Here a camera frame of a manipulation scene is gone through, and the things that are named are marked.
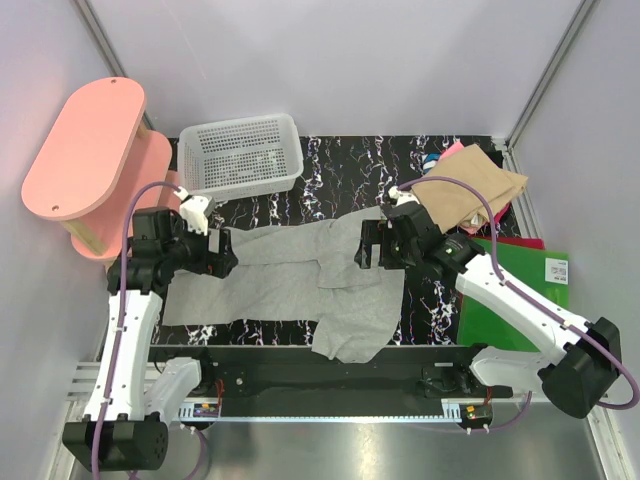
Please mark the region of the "grey t-shirt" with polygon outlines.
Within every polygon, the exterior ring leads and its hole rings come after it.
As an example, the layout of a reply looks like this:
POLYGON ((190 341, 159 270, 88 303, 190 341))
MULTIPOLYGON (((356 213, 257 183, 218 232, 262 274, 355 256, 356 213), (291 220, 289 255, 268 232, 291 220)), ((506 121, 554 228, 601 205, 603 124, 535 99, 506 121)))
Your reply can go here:
POLYGON ((363 221, 381 217, 370 207, 300 226, 233 228, 238 265, 224 279, 177 274, 163 322, 314 321, 314 353, 366 363, 396 332, 404 293, 403 271, 362 269, 354 260, 363 221))

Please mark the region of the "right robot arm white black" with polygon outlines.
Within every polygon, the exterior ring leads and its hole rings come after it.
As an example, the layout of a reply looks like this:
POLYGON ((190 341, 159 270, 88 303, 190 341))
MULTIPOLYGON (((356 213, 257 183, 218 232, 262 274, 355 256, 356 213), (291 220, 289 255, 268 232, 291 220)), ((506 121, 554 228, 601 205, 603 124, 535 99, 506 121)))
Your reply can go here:
POLYGON ((362 269, 416 269, 479 302, 535 347, 518 352, 478 344, 473 359, 454 371, 466 396, 487 387, 541 392, 565 414, 582 419, 621 374, 619 329, 606 318, 590 322, 528 287, 480 244, 445 234, 416 202, 386 206, 361 224, 354 256, 362 269))

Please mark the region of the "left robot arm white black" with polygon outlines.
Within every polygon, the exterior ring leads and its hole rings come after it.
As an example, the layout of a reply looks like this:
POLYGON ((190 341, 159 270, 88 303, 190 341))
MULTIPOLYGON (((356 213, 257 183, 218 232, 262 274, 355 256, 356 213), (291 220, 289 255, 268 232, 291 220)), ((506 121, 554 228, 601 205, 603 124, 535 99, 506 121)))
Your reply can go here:
POLYGON ((95 478, 159 469, 169 426, 187 396, 214 388, 214 369, 191 357, 168 361, 147 386, 151 337, 177 272, 224 279, 238 264, 229 229, 218 230, 218 248, 210 249, 201 212, 145 208, 130 221, 132 234, 108 271, 108 328, 95 385, 82 417, 66 423, 62 434, 63 445, 95 478))

